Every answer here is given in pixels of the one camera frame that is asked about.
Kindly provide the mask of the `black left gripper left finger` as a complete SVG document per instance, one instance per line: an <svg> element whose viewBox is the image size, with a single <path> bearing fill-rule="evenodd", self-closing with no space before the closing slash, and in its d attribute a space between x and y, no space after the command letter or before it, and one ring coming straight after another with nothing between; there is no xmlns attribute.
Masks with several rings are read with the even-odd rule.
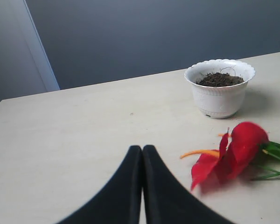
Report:
<svg viewBox="0 0 280 224"><path fill-rule="evenodd" d="M142 193L142 150L130 146L108 183L61 224L137 224Z"/></svg>

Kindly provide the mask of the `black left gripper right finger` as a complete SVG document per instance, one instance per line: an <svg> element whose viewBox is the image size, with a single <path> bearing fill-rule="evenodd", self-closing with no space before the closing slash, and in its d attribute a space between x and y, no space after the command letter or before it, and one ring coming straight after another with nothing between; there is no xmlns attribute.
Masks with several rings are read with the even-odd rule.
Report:
<svg viewBox="0 0 280 224"><path fill-rule="evenodd" d="M156 148L143 148L143 185L148 224L230 224L191 195L169 171Z"/></svg>

